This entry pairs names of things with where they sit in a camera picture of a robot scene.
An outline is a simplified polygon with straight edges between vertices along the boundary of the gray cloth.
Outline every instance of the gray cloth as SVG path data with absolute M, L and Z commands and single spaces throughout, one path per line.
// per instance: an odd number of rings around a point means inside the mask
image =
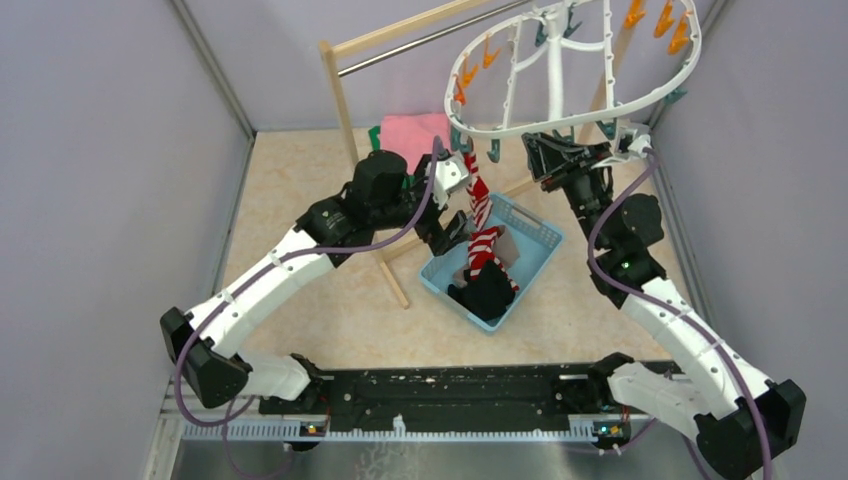
M 509 227 L 504 225 L 504 233 L 495 240 L 492 253 L 495 254 L 495 257 L 501 261 L 504 268 L 507 270 L 509 270 L 510 267 L 515 264 L 516 260 L 518 260 L 518 257 L 521 256 L 521 254 L 518 253 L 518 247 L 515 245 L 515 239 L 512 237 Z M 468 268 L 469 265 L 466 263 L 453 274 L 454 285 L 459 288 L 464 288 L 468 285 L 468 282 L 465 281 L 465 271 L 468 270 Z

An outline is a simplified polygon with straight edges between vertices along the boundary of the floor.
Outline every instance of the floor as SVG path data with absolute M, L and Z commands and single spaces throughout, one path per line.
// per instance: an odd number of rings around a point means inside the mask
M 360 154 L 370 150 L 367 132 L 355 132 Z M 502 142 L 501 161 L 480 161 L 492 191 L 524 178 L 526 156 L 519 139 Z M 620 192 L 644 166 L 616 167 Z M 336 130 L 260 133 L 246 180 L 225 284 L 261 260 L 313 202 L 333 195 L 351 177 Z M 653 191 L 648 184 L 641 191 Z M 547 269 L 503 327 L 486 335 L 440 304 L 418 280 L 430 257 L 423 245 L 391 262 L 411 302 L 400 308 L 371 255 L 359 255 L 307 287 L 275 311 L 244 348 L 285 355 L 300 353 L 321 368 L 506 365 L 591 362 L 614 351 L 637 359 L 668 354 L 635 322 L 600 296 L 589 279 L 586 241 L 565 196 L 534 188 L 515 200 L 566 235 Z M 467 197 L 452 202 L 466 208 Z M 674 251 L 666 239 L 654 257 L 686 296 Z

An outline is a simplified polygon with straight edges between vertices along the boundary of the black cloth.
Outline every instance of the black cloth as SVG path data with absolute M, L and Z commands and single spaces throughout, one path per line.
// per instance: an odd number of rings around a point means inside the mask
M 468 285 L 463 288 L 448 286 L 448 296 L 486 323 L 494 323 L 515 300 L 509 278 L 491 260 L 483 264 L 480 275 L 474 280 L 466 270 L 465 280 Z

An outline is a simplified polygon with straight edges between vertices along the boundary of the pink towel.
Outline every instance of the pink towel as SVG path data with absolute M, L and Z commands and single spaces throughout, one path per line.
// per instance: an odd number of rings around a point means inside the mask
M 380 125 L 380 148 L 406 159 L 406 171 L 411 174 L 421 155 L 433 149 L 433 137 L 436 135 L 445 144 L 450 140 L 450 122 L 444 113 L 389 115 Z

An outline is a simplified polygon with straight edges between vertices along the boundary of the orange clothespin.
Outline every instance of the orange clothespin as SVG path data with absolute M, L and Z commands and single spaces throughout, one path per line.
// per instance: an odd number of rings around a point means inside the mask
M 474 75 L 477 75 L 477 67 L 479 65 L 474 65 L 474 68 L 471 69 L 471 73 L 468 73 L 468 54 L 465 54 L 465 59 L 462 61 L 462 88 L 466 88 L 471 85 L 471 81 L 474 80 Z
M 654 28 L 654 38 L 660 38 L 665 35 L 665 32 L 674 25 L 674 19 L 671 18 L 671 10 L 673 9 L 672 0 L 666 0 L 663 7 L 663 13 L 657 22 L 657 27 Z
M 489 55 L 489 34 L 486 34 L 486 40 L 483 41 L 483 68 L 489 68 L 492 65 L 492 62 L 498 58 L 498 54 L 501 53 L 501 49 L 498 48 L 495 50 L 495 53 Z
M 689 30 L 689 23 L 686 21 L 686 17 L 688 16 L 689 12 L 686 12 L 686 14 L 680 17 L 680 23 L 677 24 L 677 28 L 674 30 L 674 36 L 671 37 L 671 43 L 668 44 L 669 55 L 679 52 L 689 41 L 689 37 L 686 35 L 687 30 Z
M 454 78 L 456 79 L 456 93 L 453 94 L 453 99 L 460 105 L 465 105 L 465 92 L 462 90 L 462 82 L 459 81 L 459 75 L 454 74 Z
M 630 10 L 627 12 L 627 18 L 624 20 L 624 28 L 633 28 L 645 16 L 645 8 L 642 5 L 642 0 L 633 0 L 630 3 Z

